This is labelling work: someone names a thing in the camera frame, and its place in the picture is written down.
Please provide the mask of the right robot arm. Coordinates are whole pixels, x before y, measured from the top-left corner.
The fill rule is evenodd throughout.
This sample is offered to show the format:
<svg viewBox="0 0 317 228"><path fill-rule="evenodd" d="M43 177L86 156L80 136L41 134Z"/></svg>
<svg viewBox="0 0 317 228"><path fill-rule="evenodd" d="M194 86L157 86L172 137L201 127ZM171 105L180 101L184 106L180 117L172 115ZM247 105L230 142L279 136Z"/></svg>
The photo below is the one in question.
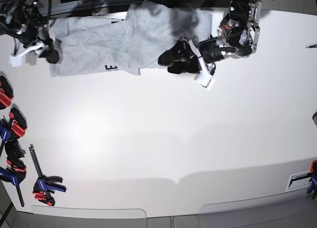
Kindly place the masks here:
<svg viewBox="0 0 317 228"><path fill-rule="evenodd" d="M48 63L60 60L55 40L50 37L52 0L48 0L48 12L42 16L37 4L39 0L1 0L0 33L11 36L15 41L13 53L9 57L12 66L20 66L27 54L45 58Z"/></svg>

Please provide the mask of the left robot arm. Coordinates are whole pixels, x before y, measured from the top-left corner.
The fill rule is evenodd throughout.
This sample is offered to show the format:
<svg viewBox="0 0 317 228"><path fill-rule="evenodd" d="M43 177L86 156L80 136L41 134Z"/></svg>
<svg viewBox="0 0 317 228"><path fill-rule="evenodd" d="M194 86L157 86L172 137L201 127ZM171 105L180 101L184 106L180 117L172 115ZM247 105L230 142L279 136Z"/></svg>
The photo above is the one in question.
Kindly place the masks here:
<svg viewBox="0 0 317 228"><path fill-rule="evenodd" d="M261 8L260 0L232 0L229 12L219 25L219 36L210 36L201 42L197 36L191 38L210 75L214 75L217 61L231 55L248 57L256 52ZM174 74L201 73L203 67L190 48L189 41L189 38L182 36L171 49L159 56L158 64Z"/></svg>

